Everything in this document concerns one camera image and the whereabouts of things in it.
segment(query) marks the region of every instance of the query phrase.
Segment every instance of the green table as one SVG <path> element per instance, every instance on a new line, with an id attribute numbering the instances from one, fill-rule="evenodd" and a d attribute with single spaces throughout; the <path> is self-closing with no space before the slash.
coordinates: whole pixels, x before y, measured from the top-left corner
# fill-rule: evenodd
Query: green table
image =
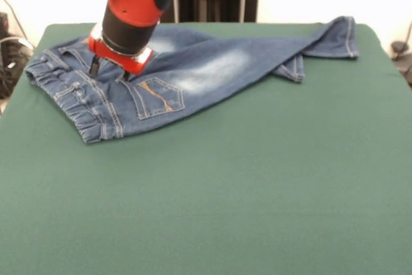
<path id="1" fill-rule="evenodd" d="M 319 27 L 189 24 L 221 36 Z M 91 24 L 52 25 L 38 51 Z M 87 146 L 24 77 L 0 121 L 1 275 L 411 275 L 412 93 L 377 36 Z"/>

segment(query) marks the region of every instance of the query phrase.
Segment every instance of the blue jeans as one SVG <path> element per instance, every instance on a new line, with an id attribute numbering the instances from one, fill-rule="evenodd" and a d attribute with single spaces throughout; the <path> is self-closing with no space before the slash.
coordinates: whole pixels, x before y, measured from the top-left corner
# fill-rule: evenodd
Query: blue jeans
<path id="1" fill-rule="evenodd" d="M 304 77 L 303 57 L 355 59 L 355 22 L 339 17 L 309 37 L 220 39 L 185 26 L 157 26 L 154 58 L 125 82 L 101 60 L 97 77 L 86 37 L 34 57 L 25 72 L 74 122 L 85 143 L 137 135 L 213 106 L 271 74 Z"/>

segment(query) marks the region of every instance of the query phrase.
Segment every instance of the orange stitching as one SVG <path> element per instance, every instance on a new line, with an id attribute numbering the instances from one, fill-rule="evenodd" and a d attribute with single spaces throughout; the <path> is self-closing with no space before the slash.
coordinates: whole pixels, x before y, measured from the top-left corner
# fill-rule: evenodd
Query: orange stitching
<path id="1" fill-rule="evenodd" d="M 166 102 L 166 100 L 159 94 L 155 93 L 153 90 L 150 89 L 149 85 L 147 84 L 147 82 L 141 82 L 140 85 L 147 90 L 150 94 L 152 94 L 153 96 L 161 99 L 163 101 L 163 103 L 165 104 L 166 110 L 168 112 L 172 112 L 173 109 L 170 107 L 170 105 L 168 105 L 168 103 Z"/>

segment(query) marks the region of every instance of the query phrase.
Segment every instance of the jeans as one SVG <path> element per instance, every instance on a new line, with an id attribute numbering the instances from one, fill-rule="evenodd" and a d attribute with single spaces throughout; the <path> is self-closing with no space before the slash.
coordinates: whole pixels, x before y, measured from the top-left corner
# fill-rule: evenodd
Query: jeans
<path id="1" fill-rule="evenodd" d="M 159 24 L 143 74 L 127 82 L 123 71 L 100 61 L 86 37 L 41 52 L 25 69 L 75 124 L 85 143 L 144 133 L 209 108 L 267 75 L 296 83 L 304 78 L 303 57 L 356 59 L 355 21 L 338 17 L 309 37 L 220 39 L 185 26 Z"/>

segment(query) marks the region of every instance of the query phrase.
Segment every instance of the jeans back pocket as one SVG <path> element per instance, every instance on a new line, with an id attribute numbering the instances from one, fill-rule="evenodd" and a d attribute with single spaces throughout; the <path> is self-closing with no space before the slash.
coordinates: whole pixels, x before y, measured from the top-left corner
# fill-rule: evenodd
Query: jeans back pocket
<path id="1" fill-rule="evenodd" d="M 185 108 L 183 91 L 157 77 L 135 85 L 123 81 L 122 84 L 130 92 L 140 120 Z"/>

